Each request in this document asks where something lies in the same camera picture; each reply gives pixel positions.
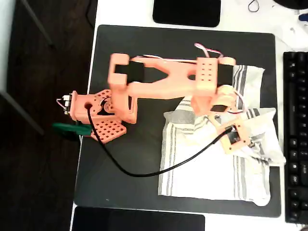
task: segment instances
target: keyboard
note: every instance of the keyboard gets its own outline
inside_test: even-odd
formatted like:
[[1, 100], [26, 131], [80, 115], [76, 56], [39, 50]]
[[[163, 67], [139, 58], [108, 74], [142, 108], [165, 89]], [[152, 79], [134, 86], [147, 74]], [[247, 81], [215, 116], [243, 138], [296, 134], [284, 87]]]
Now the keyboard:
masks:
[[308, 224], [308, 52], [283, 54], [285, 220]]

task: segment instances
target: white towel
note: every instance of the white towel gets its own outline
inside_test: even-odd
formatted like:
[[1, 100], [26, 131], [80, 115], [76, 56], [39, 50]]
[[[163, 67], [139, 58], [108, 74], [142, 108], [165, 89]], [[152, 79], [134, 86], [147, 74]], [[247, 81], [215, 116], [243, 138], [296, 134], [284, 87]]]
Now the white towel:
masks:
[[[281, 166], [285, 158], [279, 147], [272, 118], [274, 108], [259, 108], [264, 69], [235, 66], [233, 86], [252, 108], [241, 115], [255, 146], [244, 147], [232, 155], [217, 142], [194, 160], [159, 177], [158, 194], [210, 200], [244, 200], [265, 206], [270, 201], [270, 166]], [[196, 117], [185, 97], [174, 112], [164, 114], [161, 169], [196, 154], [213, 140], [215, 127], [206, 116]], [[238, 108], [242, 103], [237, 100]], [[222, 123], [232, 114], [217, 118]]]

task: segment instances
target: wooden floor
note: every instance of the wooden floor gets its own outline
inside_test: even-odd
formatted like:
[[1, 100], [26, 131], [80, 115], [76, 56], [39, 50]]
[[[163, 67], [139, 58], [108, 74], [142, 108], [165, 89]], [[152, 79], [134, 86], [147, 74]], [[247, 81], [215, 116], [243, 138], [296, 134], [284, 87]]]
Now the wooden floor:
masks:
[[[78, 143], [51, 128], [71, 122], [55, 99], [86, 93], [93, 30], [85, 12], [89, 0], [28, 0], [57, 50], [51, 49], [16, 3], [8, 70], [9, 93], [43, 127], [39, 136], [0, 100], [0, 221], [4, 231], [67, 231], [78, 162]], [[94, 22], [97, 1], [89, 18]]]

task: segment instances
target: mounting hole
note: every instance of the mounting hole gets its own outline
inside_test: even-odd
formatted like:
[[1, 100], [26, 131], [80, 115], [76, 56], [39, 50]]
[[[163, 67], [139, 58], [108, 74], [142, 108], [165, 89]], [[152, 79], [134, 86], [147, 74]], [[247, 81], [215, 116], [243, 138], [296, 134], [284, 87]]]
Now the mounting hole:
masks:
[[190, 76], [188, 76], [188, 79], [190, 79], [190, 80], [196, 80], [196, 75], [190, 75]]
[[90, 109], [90, 108], [92, 108], [92, 104], [91, 103], [85, 103], [85, 108], [86, 109]]

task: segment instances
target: robotic arm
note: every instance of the robotic arm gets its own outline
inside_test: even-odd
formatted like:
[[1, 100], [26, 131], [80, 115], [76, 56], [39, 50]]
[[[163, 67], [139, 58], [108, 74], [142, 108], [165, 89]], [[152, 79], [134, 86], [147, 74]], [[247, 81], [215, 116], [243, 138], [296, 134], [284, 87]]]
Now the robotic arm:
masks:
[[[122, 121], [137, 122], [138, 98], [174, 99], [192, 95], [191, 106], [195, 114], [208, 115], [218, 133], [233, 127], [235, 138], [224, 135], [220, 139], [224, 151], [230, 153], [250, 144], [239, 116], [223, 125], [215, 120], [217, 114], [238, 113], [235, 112], [237, 95], [230, 81], [232, 71], [225, 71], [233, 65], [235, 60], [230, 57], [173, 60], [147, 55], [130, 59], [127, 54], [114, 53], [108, 74], [110, 89], [88, 95], [78, 95], [73, 91], [63, 97], [67, 106], [64, 112], [75, 121], [89, 124], [87, 108], [90, 107], [100, 140], [107, 143], [126, 133]], [[143, 83], [139, 78], [143, 76], [145, 67], [156, 68], [168, 76], [153, 83]], [[91, 137], [97, 139], [93, 132]]]

